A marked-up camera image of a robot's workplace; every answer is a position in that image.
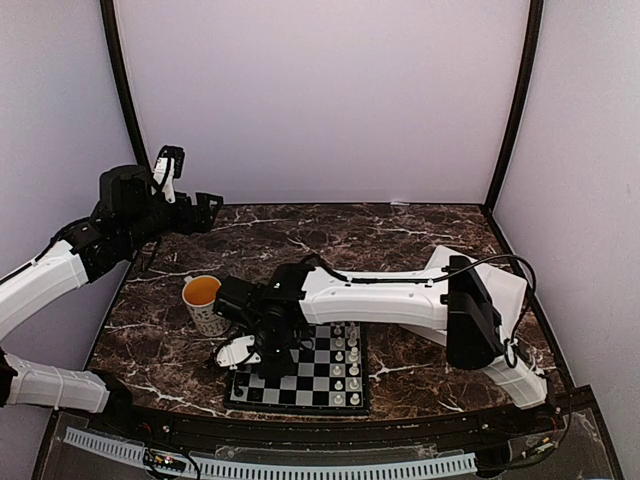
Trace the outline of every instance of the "black and white chessboard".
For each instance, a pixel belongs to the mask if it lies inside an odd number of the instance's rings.
[[[265,380],[251,365],[233,372],[225,406],[296,415],[367,415],[367,350],[361,326],[312,326],[309,338],[305,345],[313,348],[291,350],[297,375]]]

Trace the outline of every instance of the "white vent strip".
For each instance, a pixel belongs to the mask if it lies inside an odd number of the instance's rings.
[[[64,442],[120,463],[146,468],[142,462],[145,448],[139,444],[125,443],[123,440],[114,440],[71,427],[67,428]],[[197,455],[191,457],[200,467],[203,480],[423,480],[477,471],[473,453],[415,462],[320,467],[259,465],[214,460]],[[182,478],[196,478],[191,462],[184,457],[181,459],[187,463]],[[157,467],[157,470],[178,473],[162,467]]]

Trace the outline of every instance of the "patterned cup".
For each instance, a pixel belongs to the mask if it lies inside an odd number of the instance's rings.
[[[220,288],[220,280],[210,275],[185,277],[186,285],[182,289],[184,301],[198,331],[206,337],[218,337],[224,334],[231,322],[213,312],[213,303]]]

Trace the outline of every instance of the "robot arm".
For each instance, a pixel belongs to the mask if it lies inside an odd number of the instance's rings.
[[[100,177],[100,201],[86,219],[58,232],[47,249],[0,280],[0,342],[31,315],[64,294],[131,261],[165,232],[207,232],[222,198],[197,193],[197,203],[173,190],[184,151],[164,147],[153,179],[141,166],[116,167]],[[111,382],[105,375],[39,365],[0,349],[0,406],[29,403],[101,412]]]
[[[248,325],[249,335],[217,353],[221,367],[259,364],[261,376],[291,369],[289,347],[306,325],[397,323],[446,346],[456,368],[482,370],[519,408],[541,405],[546,380],[507,341],[520,314],[526,280],[487,264],[461,272],[471,259],[438,247],[415,272],[333,272],[307,264],[281,265],[267,285],[228,277],[218,292],[221,315]],[[434,281],[447,272],[447,281]]]

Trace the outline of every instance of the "white wall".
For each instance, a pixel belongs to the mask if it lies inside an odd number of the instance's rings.
[[[547,2],[497,218],[640,478],[640,4]]]
[[[134,162],[96,1],[3,0],[0,7],[0,276],[91,212],[98,177]],[[24,358],[82,368],[122,268],[11,334]],[[0,410],[0,477],[31,478],[49,411]]]
[[[119,1],[147,148],[229,202],[482,202],[527,0]]]

